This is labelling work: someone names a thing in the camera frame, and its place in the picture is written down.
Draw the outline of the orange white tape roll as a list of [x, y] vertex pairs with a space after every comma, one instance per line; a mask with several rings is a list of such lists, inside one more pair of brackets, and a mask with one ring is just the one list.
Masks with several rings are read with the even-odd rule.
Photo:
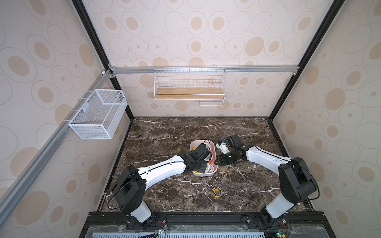
[[205, 144], [206, 148], [207, 148], [209, 151], [212, 151], [212, 150], [213, 150], [213, 145], [212, 145], [212, 144], [210, 144], [209, 142], [205, 142], [204, 144]]
[[206, 169], [205, 169], [205, 173], [210, 174], [210, 173], [214, 173], [214, 172], [215, 172], [215, 166], [208, 163], [206, 166]]

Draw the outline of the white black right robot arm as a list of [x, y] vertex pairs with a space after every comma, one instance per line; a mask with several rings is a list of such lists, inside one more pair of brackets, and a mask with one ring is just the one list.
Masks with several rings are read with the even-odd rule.
[[271, 222], [304, 202], [318, 191], [318, 185], [305, 161], [300, 157], [282, 157], [253, 144], [245, 144], [238, 135], [219, 140], [216, 147], [222, 151], [216, 163], [231, 165], [240, 160], [259, 164], [279, 177], [280, 193], [262, 209], [261, 218]]

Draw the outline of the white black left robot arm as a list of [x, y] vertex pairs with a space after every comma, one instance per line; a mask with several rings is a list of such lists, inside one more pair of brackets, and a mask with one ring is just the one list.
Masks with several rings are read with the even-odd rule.
[[173, 157], [148, 167], [127, 166], [112, 187], [112, 197], [117, 209], [124, 215], [134, 216], [144, 223], [151, 216], [151, 210], [143, 201], [145, 191], [156, 183], [180, 174], [204, 173], [212, 160], [211, 144], [203, 142], [194, 150], [178, 151]]

